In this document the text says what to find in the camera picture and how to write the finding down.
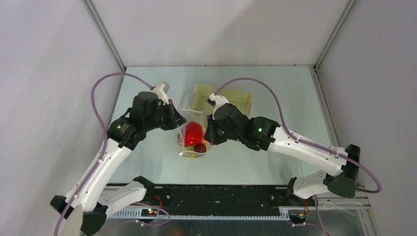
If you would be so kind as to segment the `red bell pepper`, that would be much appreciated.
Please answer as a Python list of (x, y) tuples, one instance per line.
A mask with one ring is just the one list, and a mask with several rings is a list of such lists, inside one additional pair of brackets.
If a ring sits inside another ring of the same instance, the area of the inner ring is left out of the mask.
[(195, 146), (202, 142), (204, 132), (199, 123), (190, 122), (185, 127), (184, 145), (186, 147)]

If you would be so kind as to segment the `clear zip top bag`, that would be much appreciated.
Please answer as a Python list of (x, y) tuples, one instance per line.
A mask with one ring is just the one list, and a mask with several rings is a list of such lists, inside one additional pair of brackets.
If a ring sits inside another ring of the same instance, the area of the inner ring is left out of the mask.
[(179, 109), (186, 123), (178, 128), (179, 155), (184, 158), (196, 159), (206, 155), (211, 144), (204, 139), (207, 120), (202, 111)]

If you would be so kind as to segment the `green leafy vegetable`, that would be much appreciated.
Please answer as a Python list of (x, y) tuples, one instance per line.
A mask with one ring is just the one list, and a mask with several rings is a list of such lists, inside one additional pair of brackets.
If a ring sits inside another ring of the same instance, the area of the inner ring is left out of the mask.
[(194, 146), (185, 147), (184, 148), (184, 151), (185, 152), (194, 153)]

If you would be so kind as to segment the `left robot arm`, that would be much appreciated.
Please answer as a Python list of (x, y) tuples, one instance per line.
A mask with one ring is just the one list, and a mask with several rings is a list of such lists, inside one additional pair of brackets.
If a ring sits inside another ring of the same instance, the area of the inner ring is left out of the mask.
[(136, 95), (132, 107), (111, 123), (102, 149), (76, 186), (66, 195), (56, 195), (51, 200), (51, 206), (69, 224), (62, 234), (92, 236), (100, 231), (111, 215), (126, 206), (136, 202), (153, 203), (155, 191), (150, 188), (152, 182), (144, 177), (136, 177), (111, 193), (104, 194), (103, 190), (119, 165), (148, 132), (158, 128), (174, 130), (185, 122), (165, 92), (142, 91)]

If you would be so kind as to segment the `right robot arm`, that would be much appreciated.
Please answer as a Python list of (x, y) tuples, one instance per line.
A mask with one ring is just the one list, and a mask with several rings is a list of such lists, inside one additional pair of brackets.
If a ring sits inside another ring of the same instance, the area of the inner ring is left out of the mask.
[(290, 179), (286, 199), (291, 205), (298, 206), (305, 199), (327, 192), (344, 198), (356, 194), (358, 166), (341, 157), (344, 154), (358, 161), (360, 148), (355, 145), (321, 150), (318, 143), (310, 146), (300, 138), (292, 139), (278, 122), (249, 118), (229, 103), (208, 115), (207, 122), (204, 139), (211, 145), (233, 140), (254, 151), (282, 153), (320, 168), (317, 173)]

